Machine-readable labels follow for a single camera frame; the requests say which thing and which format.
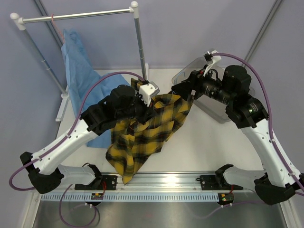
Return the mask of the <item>yellow plaid shirt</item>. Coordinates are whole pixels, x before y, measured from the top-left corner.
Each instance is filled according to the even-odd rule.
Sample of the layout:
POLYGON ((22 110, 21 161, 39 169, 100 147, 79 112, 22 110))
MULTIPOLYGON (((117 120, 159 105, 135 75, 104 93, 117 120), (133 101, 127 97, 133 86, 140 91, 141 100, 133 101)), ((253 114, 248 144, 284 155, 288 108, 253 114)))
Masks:
POLYGON ((153 99, 156 115, 145 124, 136 119, 119 121, 111 130, 111 145, 106 160, 127 184, 148 158, 162 150, 165 142, 184 124, 193 105, 188 100, 169 92, 153 99))

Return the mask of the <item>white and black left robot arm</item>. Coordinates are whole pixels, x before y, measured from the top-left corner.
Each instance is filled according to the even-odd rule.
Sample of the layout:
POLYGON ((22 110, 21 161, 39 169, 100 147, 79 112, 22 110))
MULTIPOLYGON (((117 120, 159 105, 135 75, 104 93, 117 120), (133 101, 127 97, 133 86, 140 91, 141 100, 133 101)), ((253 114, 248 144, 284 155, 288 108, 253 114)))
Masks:
POLYGON ((70 130, 48 146, 36 153, 24 152, 20 159, 34 189, 40 194, 62 185, 98 189, 103 177, 95 165, 71 167, 61 163, 87 142, 113 129, 120 120, 136 119, 146 123, 155 115, 152 98, 158 92, 159 88, 153 82, 145 82, 138 90, 120 85, 99 103, 89 106, 70 130))

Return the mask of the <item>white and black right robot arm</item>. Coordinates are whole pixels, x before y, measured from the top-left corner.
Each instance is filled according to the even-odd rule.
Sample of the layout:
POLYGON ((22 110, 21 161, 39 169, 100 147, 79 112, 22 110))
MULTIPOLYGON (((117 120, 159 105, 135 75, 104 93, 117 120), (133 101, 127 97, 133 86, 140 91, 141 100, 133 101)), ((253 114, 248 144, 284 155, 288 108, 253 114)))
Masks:
POLYGON ((212 78, 206 68, 193 70, 188 78, 172 86, 172 91, 184 100, 205 95, 225 104, 226 114, 249 139, 257 152, 263 171, 247 171, 226 164, 215 172, 215 184, 225 190, 240 186, 255 192, 267 205, 284 202, 296 194, 304 182, 304 175, 290 165, 290 171, 277 154, 279 147, 275 134, 269 130, 270 114, 263 104, 249 94, 251 76, 245 68, 230 65, 222 79, 212 78))

